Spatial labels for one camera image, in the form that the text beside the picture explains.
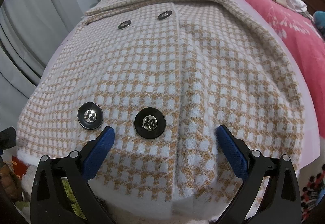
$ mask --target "button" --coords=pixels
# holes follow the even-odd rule
[[[103,123],[103,111],[93,103],[84,103],[78,110],[78,121],[87,130],[94,130]]]
[[[173,12],[172,12],[171,10],[167,10],[167,11],[161,13],[161,14],[158,16],[158,19],[159,19],[159,20],[163,20],[163,19],[165,19],[165,18],[170,17],[171,14],[173,14]]]
[[[122,22],[121,24],[119,24],[117,27],[118,29],[125,29],[126,27],[129,27],[129,25],[131,25],[131,20],[127,20]]]
[[[145,139],[156,139],[165,130],[166,120],[162,112],[155,108],[145,108],[138,112],[134,120],[137,133]]]

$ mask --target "gray curtain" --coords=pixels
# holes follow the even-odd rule
[[[0,131],[13,126],[60,43],[82,17],[77,0],[5,0],[0,8]]]

